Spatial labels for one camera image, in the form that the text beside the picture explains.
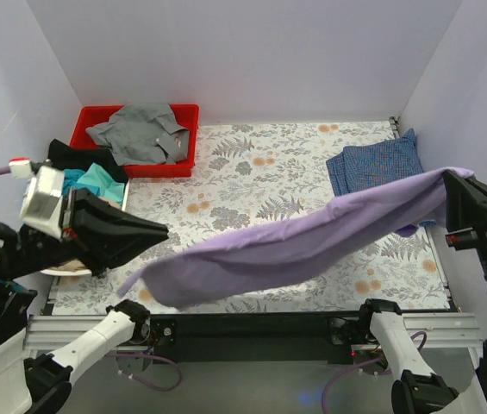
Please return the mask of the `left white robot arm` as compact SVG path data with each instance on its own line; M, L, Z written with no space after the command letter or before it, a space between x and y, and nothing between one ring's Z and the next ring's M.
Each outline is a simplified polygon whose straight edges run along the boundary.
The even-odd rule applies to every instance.
M165 225L132 216L87 190L53 200L20 229L0 223L0 413L55 413L94 364L121 345L140 345L151 317L125 299L88 323L36 321L36 291L18 279L73 259L93 273L121 267L168 237Z

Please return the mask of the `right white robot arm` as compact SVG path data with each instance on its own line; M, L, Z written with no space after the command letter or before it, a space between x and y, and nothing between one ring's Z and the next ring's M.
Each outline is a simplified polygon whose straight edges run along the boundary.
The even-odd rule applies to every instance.
M487 282L487 185L455 172L444 175L446 187L446 244L455 250L474 249ZM394 303L368 299L360 308L359 336L377 342L394 382L391 404L395 413L479 413L487 409L487 340L470 387L462 393L446 384L422 358Z

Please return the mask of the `purple t shirt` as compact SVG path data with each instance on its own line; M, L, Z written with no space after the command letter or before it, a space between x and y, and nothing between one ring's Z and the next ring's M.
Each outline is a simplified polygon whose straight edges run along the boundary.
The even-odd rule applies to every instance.
M117 291L142 281L160 304L177 309L247 292L303 283L338 260L407 225L446 223L443 167L335 197L289 220L202 241L133 272Z

